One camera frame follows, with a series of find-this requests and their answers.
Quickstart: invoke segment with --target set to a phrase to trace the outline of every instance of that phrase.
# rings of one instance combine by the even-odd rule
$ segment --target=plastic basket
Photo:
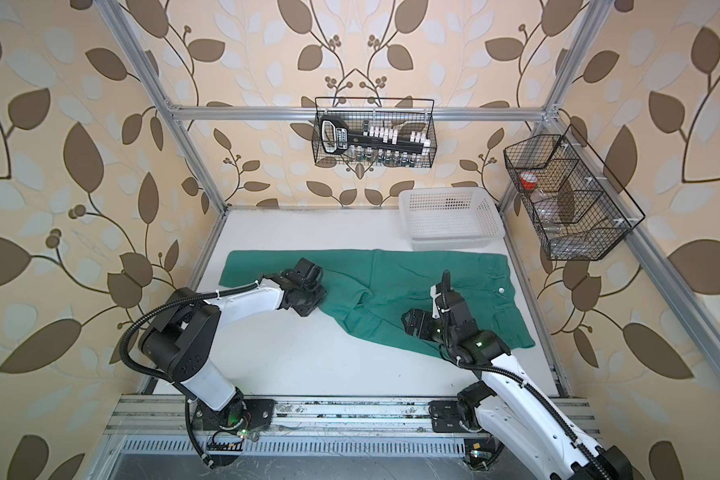
[[[478,187],[406,190],[400,214],[413,250],[479,248],[504,237],[494,202]]]

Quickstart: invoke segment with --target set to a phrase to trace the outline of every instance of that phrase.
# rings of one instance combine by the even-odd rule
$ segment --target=white plastic basket
[[[499,212],[479,187],[406,190],[400,214],[413,250],[479,248],[504,238]]]

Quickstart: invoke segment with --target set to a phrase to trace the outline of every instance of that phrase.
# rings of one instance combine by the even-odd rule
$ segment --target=black wire basket
[[[317,97],[315,163],[430,168],[438,149],[433,109],[424,98]]]
[[[602,260],[645,213],[594,149],[603,171],[586,166],[578,153],[582,137],[570,130],[510,145],[504,149],[504,162],[547,258]],[[604,182],[624,194],[622,199],[628,198],[639,213],[619,206]]]

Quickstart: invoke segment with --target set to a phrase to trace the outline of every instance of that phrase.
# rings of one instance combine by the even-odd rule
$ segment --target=perforated basket
[[[504,237],[494,202],[478,187],[406,190],[400,214],[413,250],[478,248]]]

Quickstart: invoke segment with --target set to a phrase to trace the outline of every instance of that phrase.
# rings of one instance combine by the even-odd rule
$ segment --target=green fabric
[[[438,356],[438,346],[405,334],[400,317],[411,308],[432,311],[429,289],[443,270],[469,303],[481,329],[492,330],[509,348],[534,345],[514,304],[507,257],[465,252],[386,250],[233,251],[220,284],[234,287],[261,274],[292,268],[307,258],[324,270],[326,296],[320,310],[352,336],[382,345]]]

